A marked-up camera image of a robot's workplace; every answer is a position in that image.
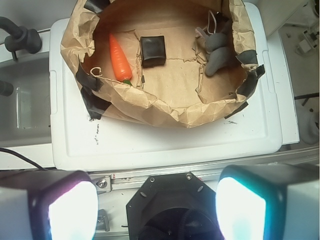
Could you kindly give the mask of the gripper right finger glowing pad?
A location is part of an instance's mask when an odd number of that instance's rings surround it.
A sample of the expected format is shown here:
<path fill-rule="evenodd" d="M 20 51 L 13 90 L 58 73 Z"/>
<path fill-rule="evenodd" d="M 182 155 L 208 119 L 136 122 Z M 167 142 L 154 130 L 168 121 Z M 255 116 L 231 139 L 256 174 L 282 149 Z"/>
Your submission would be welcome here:
<path fill-rule="evenodd" d="M 215 209 L 226 240 L 318 240 L 320 167 L 228 165 L 216 187 Z"/>

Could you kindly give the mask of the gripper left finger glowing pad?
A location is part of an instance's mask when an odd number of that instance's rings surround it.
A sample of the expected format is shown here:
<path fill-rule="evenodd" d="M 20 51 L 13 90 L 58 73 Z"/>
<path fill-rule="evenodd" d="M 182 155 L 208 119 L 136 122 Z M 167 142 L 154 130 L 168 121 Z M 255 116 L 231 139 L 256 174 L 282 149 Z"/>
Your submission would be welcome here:
<path fill-rule="evenodd" d="M 2 240 L 91 240 L 99 200 L 81 170 L 10 170 L 0 173 Z"/>

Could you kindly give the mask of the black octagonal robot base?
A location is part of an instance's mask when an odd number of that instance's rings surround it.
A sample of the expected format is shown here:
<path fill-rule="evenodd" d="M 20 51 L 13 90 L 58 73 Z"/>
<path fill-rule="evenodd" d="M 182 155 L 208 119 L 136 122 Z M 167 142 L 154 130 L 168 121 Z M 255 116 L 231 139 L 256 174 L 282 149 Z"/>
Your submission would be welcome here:
<path fill-rule="evenodd" d="M 131 240 L 222 240 L 216 192 L 191 172 L 151 175 L 126 205 Z"/>

